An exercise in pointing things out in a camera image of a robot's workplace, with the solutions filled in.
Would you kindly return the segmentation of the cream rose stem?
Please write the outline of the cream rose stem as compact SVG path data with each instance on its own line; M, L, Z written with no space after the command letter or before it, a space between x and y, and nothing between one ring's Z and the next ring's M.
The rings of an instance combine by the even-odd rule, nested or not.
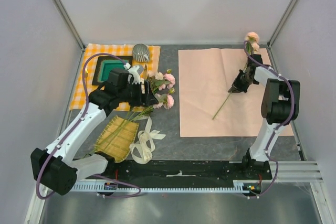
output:
M128 124L129 122L136 122L140 119L149 116L154 109L160 108L163 103L160 101L159 91L166 88L165 79L163 73L149 71L144 74L145 80L149 82L150 88L157 99L155 105L143 106L143 107L130 107L130 111L126 114L123 123Z

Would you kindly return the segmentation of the pink rose stem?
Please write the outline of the pink rose stem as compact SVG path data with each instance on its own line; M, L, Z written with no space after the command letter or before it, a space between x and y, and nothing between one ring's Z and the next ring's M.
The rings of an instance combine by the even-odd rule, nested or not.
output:
M153 140L165 138L165 134L161 134L159 130L151 129L150 114L154 109L164 107L168 110L174 105L171 93L156 93L155 97L158 104L145 107L142 111L135 109L133 113L128 112L124 119L114 116L100 133L94 149L86 156L102 152L114 157L120 163L131 154L140 164L150 161L153 157L152 152L155 150Z
M174 86L176 84L176 80L175 80L175 77L171 74L171 70L167 70L166 73L163 73L163 77L165 79L166 88L158 92L160 95L160 101L163 103L163 105L160 108L164 107L165 109L168 110L172 108L172 106L174 105L173 93L175 92Z

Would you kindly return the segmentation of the pink wrapping paper sheet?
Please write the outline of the pink wrapping paper sheet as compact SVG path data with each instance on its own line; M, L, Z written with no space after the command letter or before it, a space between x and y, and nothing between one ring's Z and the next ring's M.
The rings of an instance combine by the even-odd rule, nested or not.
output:
M246 62L243 49L179 50L181 137L254 137L261 125L264 86L229 94Z

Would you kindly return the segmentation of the peach rose stem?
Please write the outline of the peach rose stem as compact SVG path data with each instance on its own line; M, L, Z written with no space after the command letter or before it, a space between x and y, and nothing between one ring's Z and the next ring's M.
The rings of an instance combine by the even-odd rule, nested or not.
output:
M260 37L256 32L248 32L244 39L245 53L250 56L254 53L258 53L260 49L259 41L260 41ZM229 97L231 96L231 94L232 94L232 91L228 91L227 97L225 98L221 106L218 108L218 110L212 117L212 120L214 120L217 117L218 113L221 111L221 109L223 108L223 106L225 105Z

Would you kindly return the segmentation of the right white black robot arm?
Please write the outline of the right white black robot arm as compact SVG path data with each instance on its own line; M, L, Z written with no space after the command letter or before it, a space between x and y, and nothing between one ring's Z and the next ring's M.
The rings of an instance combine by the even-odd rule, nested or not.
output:
M263 121L255 142L243 156L240 172L248 179L271 179L269 155L285 126L298 117L301 84L263 64L259 54L248 56L246 70L239 70L228 93L246 93L252 84L265 88L260 108Z

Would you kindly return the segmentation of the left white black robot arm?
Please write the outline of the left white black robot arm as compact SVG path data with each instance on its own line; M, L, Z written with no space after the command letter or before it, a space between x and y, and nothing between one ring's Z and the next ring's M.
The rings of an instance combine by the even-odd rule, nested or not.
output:
M46 186L52 194L67 194L74 184L93 175L111 178L115 165L101 154L74 160L79 147L91 132L103 122L120 103L131 107L145 107L158 103L148 81L141 80L143 67L112 69L107 81L87 94L86 104L72 123L45 149L36 148L30 155L35 192L45 200L40 186Z

